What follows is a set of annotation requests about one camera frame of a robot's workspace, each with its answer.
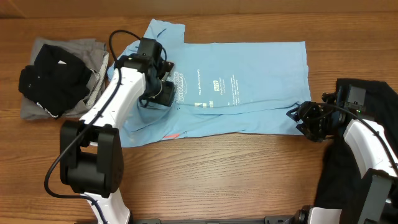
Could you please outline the light blue printed t-shirt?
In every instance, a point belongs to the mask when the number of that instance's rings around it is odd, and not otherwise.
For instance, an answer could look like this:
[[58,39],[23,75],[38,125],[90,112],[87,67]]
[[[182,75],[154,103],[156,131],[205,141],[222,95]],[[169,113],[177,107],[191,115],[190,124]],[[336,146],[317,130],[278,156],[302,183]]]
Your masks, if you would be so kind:
[[123,147],[225,133],[296,135],[288,110],[311,99],[304,42],[188,44],[185,26],[151,20],[174,63],[172,106],[136,103],[121,129]]

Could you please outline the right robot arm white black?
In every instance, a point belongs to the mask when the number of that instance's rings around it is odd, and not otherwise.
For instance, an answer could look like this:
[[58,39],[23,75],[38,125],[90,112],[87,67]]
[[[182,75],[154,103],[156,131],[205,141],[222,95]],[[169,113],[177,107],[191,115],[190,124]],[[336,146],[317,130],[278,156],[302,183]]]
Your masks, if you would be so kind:
[[305,101],[287,112],[309,140],[342,137],[361,175],[359,189],[342,209],[305,207],[286,223],[397,223],[397,156],[384,127],[366,115],[366,90],[323,94],[322,102]]

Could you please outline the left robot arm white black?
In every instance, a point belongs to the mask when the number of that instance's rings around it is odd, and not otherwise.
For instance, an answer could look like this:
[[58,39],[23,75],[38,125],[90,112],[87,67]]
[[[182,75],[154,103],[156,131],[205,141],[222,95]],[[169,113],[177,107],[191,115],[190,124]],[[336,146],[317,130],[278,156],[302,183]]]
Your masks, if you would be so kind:
[[136,103],[172,105],[174,84],[167,76],[174,65],[163,46],[148,38],[114,65],[113,79],[94,107],[60,130],[60,180],[88,201],[98,223],[132,223],[119,189],[124,172],[119,130]]

